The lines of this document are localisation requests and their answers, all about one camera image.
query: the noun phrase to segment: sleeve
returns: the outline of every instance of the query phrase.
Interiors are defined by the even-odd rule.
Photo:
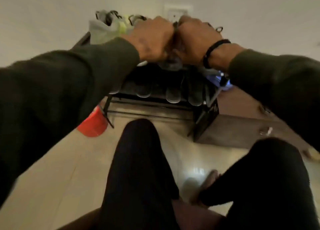
[[[116,38],[0,69],[0,206],[14,180],[77,127],[139,63]]]
[[[232,84],[269,107],[320,151],[320,62],[246,50],[232,60],[229,74]]]

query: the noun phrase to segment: red container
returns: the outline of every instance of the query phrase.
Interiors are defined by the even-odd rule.
[[[100,108],[97,106],[77,129],[87,137],[97,137],[106,130],[107,126],[107,119],[103,116]]]

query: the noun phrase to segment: bracelet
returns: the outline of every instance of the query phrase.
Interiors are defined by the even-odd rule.
[[[203,66],[206,69],[211,68],[209,65],[209,62],[208,62],[208,58],[210,57],[211,52],[214,49],[216,49],[218,46],[220,46],[221,44],[224,44],[224,43],[231,43],[231,42],[228,39],[223,39],[223,40],[217,41],[215,44],[213,44],[212,46],[209,47],[209,49],[207,50],[206,54],[203,57]]]

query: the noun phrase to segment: white wall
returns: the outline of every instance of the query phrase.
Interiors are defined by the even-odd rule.
[[[195,16],[243,46],[320,60],[320,0],[0,0],[0,66],[70,48],[95,10],[154,17],[164,3],[193,5]]]

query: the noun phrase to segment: bare foot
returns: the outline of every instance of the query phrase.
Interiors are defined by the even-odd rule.
[[[206,179],[204,180],[204,182],[200,185],[199,189],[197,190],[197,192],[194,193],[194,195],[192,195],[190,197],[190,204],[191,205],[197,205],[200,206],[202,208],[209,208],[209,206],[204,205],[200,199],[199,199],[199,194],[200,192],[202,192],[203,190],[209,188],[214,181],[216,181],[216,179],[218,179],[220,175],[218,174],[217,170],[211,170],[210,173],[208,174],[208,176],[206,177]]]

